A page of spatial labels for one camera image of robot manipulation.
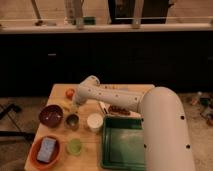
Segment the cup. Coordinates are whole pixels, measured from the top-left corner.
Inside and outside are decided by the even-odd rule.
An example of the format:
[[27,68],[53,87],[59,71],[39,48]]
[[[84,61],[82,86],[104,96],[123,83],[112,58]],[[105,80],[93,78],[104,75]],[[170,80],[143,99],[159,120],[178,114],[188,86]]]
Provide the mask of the cup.
[[103,117],[98,113],[93,113],[87,118],[87,125],[94,133],[98,133],[103,125]]
[[78,138],[71,139],[67,143],[67,151],[69,154],[78,156],[82,150],[82,142]]
[[70,114],[66,118],[66,125],[68,128],[76,131],[79,127],[79,117],[76,114]]

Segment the green tray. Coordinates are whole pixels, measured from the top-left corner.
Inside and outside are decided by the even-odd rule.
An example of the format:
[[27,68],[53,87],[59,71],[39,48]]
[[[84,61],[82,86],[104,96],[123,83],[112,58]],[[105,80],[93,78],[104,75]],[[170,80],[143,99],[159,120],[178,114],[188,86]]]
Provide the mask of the green tray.
[[101,165],[105,169],[146,170],[141,119],[105,117]]

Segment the bowl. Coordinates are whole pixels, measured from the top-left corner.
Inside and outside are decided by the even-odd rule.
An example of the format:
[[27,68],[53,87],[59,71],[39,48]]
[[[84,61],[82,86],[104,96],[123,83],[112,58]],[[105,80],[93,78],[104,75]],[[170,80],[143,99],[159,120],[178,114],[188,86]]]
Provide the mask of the bowl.
[[[50,162],[48,162],[48,163],[37,160],[37,155],[41,148],[42,140],[45,137],[54,138],[56,140],[54,152],[51,156]],[[46,171],[46,170],[49,170],[50,168],[52,168],[53,165],[59,160],[61,149],[62,149],[60,141],[57,137],[55,137],[55,136],[45,136],[45,137],[38,139],[33,144],[31,151],[30,151],[30,162],[36,169],[38,169],[40,171]]]
[[58,105],[46,106],[39,114],[39,120],[47,127],[54,128],[61,123],[63,110]]

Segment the black cabinet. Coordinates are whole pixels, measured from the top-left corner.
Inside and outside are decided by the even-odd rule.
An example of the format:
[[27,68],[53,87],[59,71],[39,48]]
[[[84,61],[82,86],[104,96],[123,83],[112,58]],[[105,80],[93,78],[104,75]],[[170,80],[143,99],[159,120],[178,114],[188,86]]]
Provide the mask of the black cabinet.
[[54,83],[139,83],[212,91],[212,31],[0,35],[0,96],[49,95]]

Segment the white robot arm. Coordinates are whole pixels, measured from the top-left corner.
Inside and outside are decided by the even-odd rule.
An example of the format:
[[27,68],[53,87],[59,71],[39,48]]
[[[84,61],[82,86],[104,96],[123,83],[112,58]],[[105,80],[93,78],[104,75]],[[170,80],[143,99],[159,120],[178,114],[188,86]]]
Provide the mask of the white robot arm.
[[147,171],[195,171],[184,109],[173,91],[156,87],[143,94],[99,85],[97,77],[86,78],[73,101],[82,105],[87,99],[96,99],[143,114]]

